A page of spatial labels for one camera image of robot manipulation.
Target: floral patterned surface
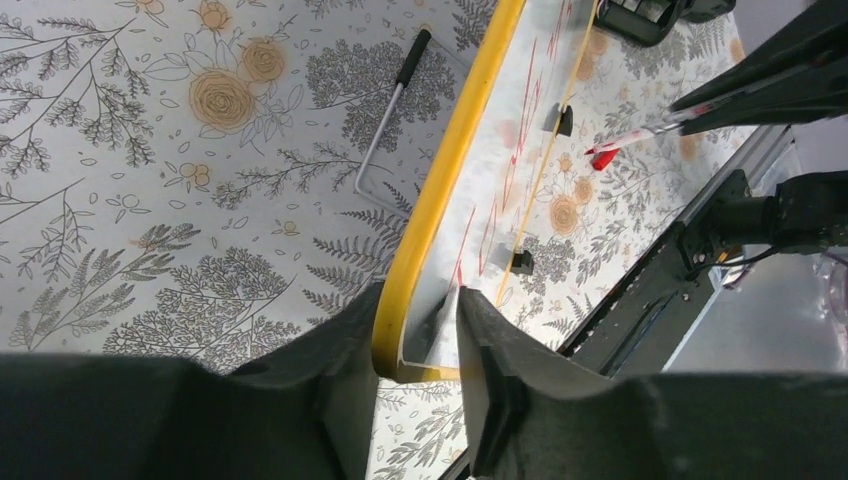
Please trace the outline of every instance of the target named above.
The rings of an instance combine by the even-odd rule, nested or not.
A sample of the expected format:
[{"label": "floral patterned surface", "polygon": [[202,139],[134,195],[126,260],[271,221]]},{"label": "floral patterned surface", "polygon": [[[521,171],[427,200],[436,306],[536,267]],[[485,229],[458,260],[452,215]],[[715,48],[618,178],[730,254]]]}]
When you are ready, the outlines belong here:
[{"label": "floral patterned surface", "polygon": [[[410,211],[490,0],[135,0],[0,7],[0,339],[7,351],[181,355],[220,372],[320,323],[385,273],[404,221],[352,193],[417,31],[424,56],[372,188]],[[667,137],[593,173],[581,149],[742,55],[732,18],[658,48],[593,35],[507,317],[548,344],[724,162],[745,129]],[[458,384],[384,382],[371,478],[437,478]]]}]

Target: red pen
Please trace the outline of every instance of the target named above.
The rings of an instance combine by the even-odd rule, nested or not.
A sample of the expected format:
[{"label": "red pen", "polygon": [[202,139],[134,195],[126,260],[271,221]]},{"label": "red pen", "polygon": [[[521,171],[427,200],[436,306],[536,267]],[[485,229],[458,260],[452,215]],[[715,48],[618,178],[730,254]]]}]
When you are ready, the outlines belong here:
[{"label": "red pen", "polygon": [[615,158],[615,155],[618,153],[618,150],[619,149],[616,148],[615,150],[599,153],[598,156],[595,157],[594,160],[592,160],[592,168],[599,172],[607,168],[607,165],[609,165],[610,162],[612,162],[612,159]]}]

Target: yellow plastic tray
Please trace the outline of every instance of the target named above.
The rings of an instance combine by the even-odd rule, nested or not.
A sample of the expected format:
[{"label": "yellow plastic tray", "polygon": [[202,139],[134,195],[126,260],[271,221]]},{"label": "yellow plastic tray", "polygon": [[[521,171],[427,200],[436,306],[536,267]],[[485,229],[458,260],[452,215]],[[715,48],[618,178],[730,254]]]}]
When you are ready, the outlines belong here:
[{"label": "yellow plastic tray", "polygon": [[[459,379],[459,371],[456,368],[404,363],[400,355],[404,324],[422,268],[446,208],[451,201],[454,186],[465,163],[464,159],[475,137],[480,119],[483,117],[507,50],[513,40],[516,27],[525,5],[533,1],[537,0],[501,0],[495,9],[430,173],[421,190],[418,203],[412,212],[406,232],[395,255],[395,260],[386,278],[375,318],[371,352],[374,368],[382,377],[400,383]],[[580,1],[565,0],[562,6],[568,5],[568,8],[571,9],[573,2]],[[585,34],[582,35],[568,77],[566,94],[561,102],[565,102],[571,95],[577,67],[586,49],[588,33],[594,18],[593,13],[597,9],[597,0],[584,1],[584,8],[586,4],[591,4],[592,14],[586,15],[588,18],[585,22]],[[567,28],[567,25],[568,23],[563,23],[558,26],[559,28]],[[547,157],[555,138],[555,135],[551,135],[543,154],[543,166],[547,165]],[[543,173],[544,167],[539,169],[531,198],[535,197]],[[521,241],[531,207],[532,200],[520,222],[516,248]],[[507,276],[508,273],[504,275],[501,281],[496,304],[503,295]]]}]

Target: red marking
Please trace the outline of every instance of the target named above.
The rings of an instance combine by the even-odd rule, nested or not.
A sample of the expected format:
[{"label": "red marking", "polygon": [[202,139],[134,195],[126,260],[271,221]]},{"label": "red marking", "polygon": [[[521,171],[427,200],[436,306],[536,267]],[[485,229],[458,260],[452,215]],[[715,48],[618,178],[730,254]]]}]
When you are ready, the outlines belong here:
[{"label": "red marking", "polygon": [[[480,251],[477,254],[477,274],[483,275],[483,267],[489,260],[489,255],[492,253],[492,247],[495,244],[495,228],[498,224],[498,208],[497,201],[492,202],[492,208],[489,210],[489,218],[486,219],[486,228],[483,229],[483,241],[480,242]],[[483,249],[486,247],[486,238],[489,239],[489,248],[486,249],[486,258],[483,258]]]},{"label": "red marking", "polygon": [[618,154],[618,148],[615,150],[610,150],[609,152],[602,152],[598,155],[598,158],[592,160],[592,168],[597,171],[601,171],[607,168],[607,165],[612,162],[612,159],[615,158],[616,154]]},{"label": "red marking", "polygon": [[504,147],[515,148],[515,122],[504,120],[500,124],[500,134],[504,141]]},{"label": "red marking", "polygon": [[468,230],[471,229],[471,220],[474,219],[474,213],[477,212],[477,205],[471,210],[471,216],[468,217],[468,224],[465,225],[465,234],[462,236],[462,243],[459,244],[459,253],[456,256],[456,263],[453,266],[453,277],[451,278],[450,286],[453,286],[454,280],[462,286],[462,251],[465,250],[465,241],[468,239]]},{"label": "red marking", "polygon": [[[501,207],[502,209],[506,208],[506,201],[510,196],[512,183],[515,180],[515,165],[518,163],[518,159],[524,152],[524,143],[527,141],[527,137],[530,134],[530,123],[532,122],[533,116],[536,114],[536,110],[539,107],[539,101],[541,100],[540,91],[542,89],[542,80],[537,79],[535,83],[532,82],[537,42],[538,39],[533,40],[533,49],[530,52],[530,68],[527,70],[527,84],[524,86],[524,101],[521,107],[521,122],[518,129],[518,143],[515,146],[515,152],[512,154],[512,157],[510,157],[510,167],[507,171],[506,177],[504,177],[504,200],[503,206]],[[533,84],[532,95],[536,97],[532,103],[530,102],[531,84]]]},{"label": "red marking", "polygon": [[503,189],[503,202],[501,205],[501,210],[506,209],[506,202],[509,199],[509,195],[512,192],[512,184],[515,182],[515,156],[512,157],[513,161],[509,163],[506,170],[506,175],[504,175],[504,189]]},{"label": "red marking", "polygon": [[556,29],[551,34],[551,39],[548,41],[548,58],[553,60],[556,58],[557,49],[559,47],[559,32],[562,30],[562,11],[565,9],[565,0],[559,6],[559,16],[557,17]]}]

